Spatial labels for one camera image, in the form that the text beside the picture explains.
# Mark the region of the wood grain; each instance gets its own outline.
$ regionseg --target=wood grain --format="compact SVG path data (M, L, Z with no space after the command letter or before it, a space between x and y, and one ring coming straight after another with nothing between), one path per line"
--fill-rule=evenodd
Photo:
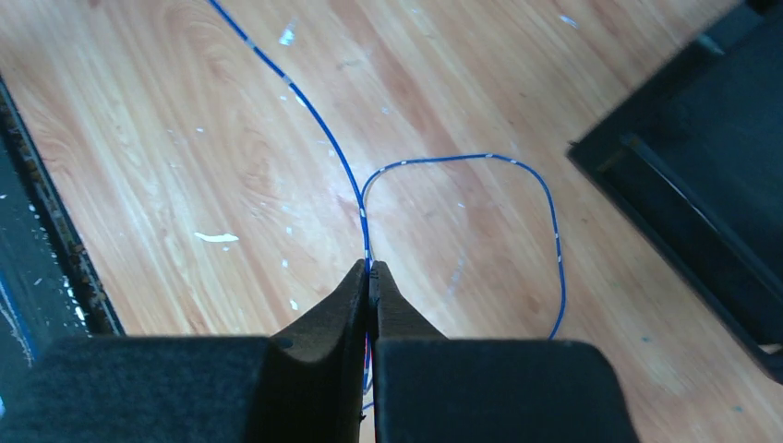
M360 181L402 158L481 151L542 173L570 291L561 337L607 355L644 441L780 441L781 387L564 156L730 3L224 5ZM326 138L206 3L5 0L0 69L129 333L273 333L361 256ZM559 289L534 178L500 162L410 166L368 205L378 259L447 335L548 334Z

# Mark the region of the white paint speck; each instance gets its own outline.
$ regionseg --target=white paint speck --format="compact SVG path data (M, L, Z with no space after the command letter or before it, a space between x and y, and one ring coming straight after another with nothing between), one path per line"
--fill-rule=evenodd
M210 243L227 243L227 242L235 242L239 240L239 237L231 233L222 233L220 235L205 235L203 233L193 233L193 235L195 235L196 237L200 238L205 242L210 242Z
M579 29L579 23L577 23L573 18L570 18L568 16L560 16L560 19L568 23L569 25L571 25L571 27L574 28L575 30Z
M457 291L457 285L460 282L460 279L463 276L463 270L465 265L465 252L464 250L460 252L460 259L457 261L457 267L454 269L454 272L452 273L452 282L449 283L449 288L446 290L446 296L453 297L454 293Z
M283 35L280 36L280 40L277 42L283 46L291 46L291 43L293 43L294 39L296 38L296 34L294 34L294 28L296 28L296 18L288 23L288 26L286 26L283 30Z

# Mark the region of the blue wire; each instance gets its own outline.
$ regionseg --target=blue wire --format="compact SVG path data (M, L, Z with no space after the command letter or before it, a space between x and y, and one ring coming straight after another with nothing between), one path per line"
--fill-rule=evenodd
M554 235L555 250L558 254L558 273L560 275L560 311L558 312L558 317L555 320L554 326L552 326L552 331L548 335L548 340L552 340L555 338L555 335L557 335L558 329L560 329L560 323L562 322L563 316L565 315L565 306L568 300L568 296L566 294L565 270L562 264L562 249L560 247L560 230L558 229L558 217L557 214L555 213L555 202L554 200L552 200L552 194L549 192L549 186L547 186L547 182L544 181L544 178L539 173L537 173L535 169L531 168L530 166L522 162L512 159L511 157L506 157L505 155L492 154L492 153L451 155L446 157L431 157L425 159L401 160L399 162L387 164L386 166L372 173L372 175L365 182L364 186L362 186L362 199L363 199L362 203L365 204L365 208L366 208L367 193L369 192L370 185L372 185L372 183L381 174L384 174L394 168L405 166L408 164L422 164L422 163L431 164L431 163L457 162L460 160L475 160L475 159L495 159L495 160L501 160L504 162L515 164L521 167L522 169L526 170L530 174L532 174L536 178L536 180L538 180L538 183L541 184L541 187L544 189L544 194L547 195L547 203L549 204L549 214L552 217L552 229L555 234ZM369 259L370 261L372 260L372 248L369 249Z
M320 114L318 111L316 111L316 108L313 107L312 103L310 103L310 100L307 99L305 94L302 92L302 90L299 89L298 86L294 83L293 80L291 80L282 69L280 69L277 65L272 62L272 60L259 49L256 44L250 40L250 37L245 34L245 32L239 28L239 25L236 24L233 18L228 15L228 13L223 9L223 7L220 5L220 3L217 2L217 0L207 0L212 7L215 8L215 10L220 14L221 17L223 17L223 20L225 20L226 23L231 27L234 32L239 36L240 39L242 39L242 42L244 42L250 49L253 50L254 53L258 57L260 57L261 60L264 61L264 63L267 64L267 66L274 71L275 74L278 75L278 77L282 78L286 85L288 85L289 88L296 94L296 97L299 97L299 100L302 101L302 103L305 104L307 109L310 111L310 113L313 115L313 118L316 119L316 122L318 122L320 128L323 130L323 133L326 134L326 137L331 142L331 145L334 146L334 151L337 152L337 156L340 157L340 162L343 164L343 168L345 169L345 173L348 175L348 180L351 182L351 187L354 189L354 195L356 197L356 202L359 205L359 222L362 225L362 237L364 240L364 246L365 246L365 270L367 271L367 274L370 272L370 265L369 265L369 229L367 228L367 217L365 213L365 206L364 202L362 201L362 195L359 193L359 184L356 182L356 178L354 177L354 172L351 171L351 166L348 164L348 160L345 158L345 154L343 154L343 150L340 148L340 144L337 143L337 138L334 137L334 135L331 133L328 126L326 126L326 123L324 123L323 119L320 118Z
M345 174L348 175L348 180L351 182L351 187L354 189L354 195L356 197L356 203L359 207L359 222L361 223L362 227L362 240L364 242L364 248L365 248L365 270L367 272L367 275L369 275L370 267L372 263L372 250L370 248L370 242L369 242L369 228L367 226L367 212L365 209L365 198L367 197L367 189L369 185L381 174L385 173L386 171L396 168L398 166L403 166L406 164L417 164L417 163L438 163L438 162L453 162L458 160L471 160L471 159L478 159L478 158L494 158L498 160L503 160L509 163L516 164L520 166L521 168L525 169L527 172L532 174L537 180L538 183L541 184L541 186L544 188L544 192L547 194L547 200L549 203L549 211L551 212L552 216L552 225L554 226L555 231L555 246L557 247L557 253L558 253L558 269L560 272L560 312L558 313L558 318L555 321L555 325L552 328L552 331L549 333L548 338L551 340L555 337L555 334L557 334L558 329L560 328L560 323L562 322L563 315L565 314L565 306L566 306L566 286L565 286L565 273L563 271L562 266L562 253L560 251L560 234L558 232L558 222L557 217L555 216L555 205L552 201L552 196L549 193L549 188L547 187L547 184L544 182L544 179L539 175L533 168L530 166L518 162L514 159L511 159L509 157L505 157L499 154L469 154L469 155L457 155L457 156L451 156L451 157L438 157L438 158L432 158L432 159L412 159L412 160L403 160L400 162L392 163L387 166L384 166L380 169L378 169L375 173L373 173L368 180L365 182L365 185L363 186L362 190L359 191L359 186L356 181L356 178L354 177L354 172L351 170L350 164L348 164L348 160L345 158L345 155L343 154L343 150L340 148L340 145L337 143L337 139L334 137L334 135L331 133L329 127L326 125L326 123L321 118L318 111L316 111L316 108L313 107L312 103L310 103L310 100L307 99L305 94L302 92L302 90L299 89L298 86L294 83L293 80L291 80L282 69L280 69L277 65L275 65L274 62L263 52L260 50L258 46L250 39L250 37L245 34L245 32L239 28L239 25L236 24L233 18L228 15L228 12L223 9L223 7L218 3L217 0L207 0L210 5L217 11L217 13L225 20L226 23L231 27L234 32L239 36L239 38L244 42L250 49L253 50L253 52L261 59L263 62L272 70L275 74L277 74L278 77L282 78L283 81L288 85L288 87L296 94L296 97L298 97L302 103L305 104L307 109L310 111L310 113L313 115L313 118L315 118L316 122L318 122L321 130L323 130L323 133L326 135L326 137L329 139L331 145L334 147L334 151L337 152L337 156L340 158L340 162L343 164L343 168L345 169ZM366 350L365 350L365 371L364 371L364 380L363 380L363 386L364 391L367 392L369 390L368 385L368 371L369 371L369 365L370 365L370 349L369 349L369 336L367 336L366 341ZM366 405L362 410L365 410L366 408L372 406L372 403L369 405Z

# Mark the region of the black furniture base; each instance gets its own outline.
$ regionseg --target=black furniture base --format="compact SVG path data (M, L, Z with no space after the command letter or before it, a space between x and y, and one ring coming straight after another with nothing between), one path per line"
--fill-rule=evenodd
M0 79L0 418L53 341L101 333L122 329Z
M729 12L569 152L783 383L783 13Z

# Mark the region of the black metal frame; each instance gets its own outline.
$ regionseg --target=black metal frame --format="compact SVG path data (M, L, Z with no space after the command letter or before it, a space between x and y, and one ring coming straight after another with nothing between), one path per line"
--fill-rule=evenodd
M753 30L761 26L769 15L774 15L776 19L779 17L777 2L754 2L751 6L753 8L737 6L686 46L606 120L574 144L569 151L569 157L702 296L735 339L766 373L775 381L783 383L783 350L769 353L763 349L762 345L773 343L755 338L759 334L751 333L755 326L753 322L743 318L731 305L721 301L714 289L710 289L710 285L706 283L711 279L707 279L703 274L704 269L678 252L677 247L671 243L673 240L666 234L666 229L662 229L660 221L651 222L650 209L640 203L644 202L644 198L629 194L643 191L620 188L618 186L621 185L611 178L614 174L612 168L616 165L643 163L644 172L657 176L660 183L658 188L646 189L645 193L668 194L672 200L679 199L683 207L683 218L688 217L688 222L701 223L700 235L703 238L716 250L721 251L720 254L725 254L726 260L735 260L738 267L747 269L748 275L758 281L758 286L769 291L771 300L779 298L783 292L778 288L777 279L770 275L769 269L759 262L747 245L712 214L700 201L699 196L690 191L676 174L669 171L667 165L645 145L644 140L634 133L648 116L660 111L669 99L719 63L735 44L752 35Z

